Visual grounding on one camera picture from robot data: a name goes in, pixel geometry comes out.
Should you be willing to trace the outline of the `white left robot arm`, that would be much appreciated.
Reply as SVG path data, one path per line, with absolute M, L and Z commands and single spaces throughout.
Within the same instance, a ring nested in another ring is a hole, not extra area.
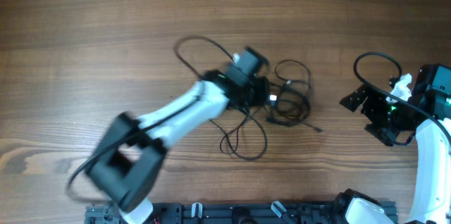
M 247 111 L 268 96 L 258 72 L 268 60 L 247 47 L 225 71 L 208 70 L 183 95 L 163 108 L 117 116 L 89 160 L 85 174 L 118 207 L 126 223 L 144 223 L 154 207 L 147 196 L 168 151 L 185 135 L 226 109 Z

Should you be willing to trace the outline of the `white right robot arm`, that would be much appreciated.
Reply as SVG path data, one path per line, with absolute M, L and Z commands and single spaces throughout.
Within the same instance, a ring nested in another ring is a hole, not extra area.
M 340 104 L 359 109 L 369 120 L 365 129 L 384 145 L 399 144 L 404 131 L 418 147 L 416 189 L 408 223 L 450 222 L 450 68 L 424 65 L 416 78 L 410 74 L 390 79 L 390 93 L 363 84 Z

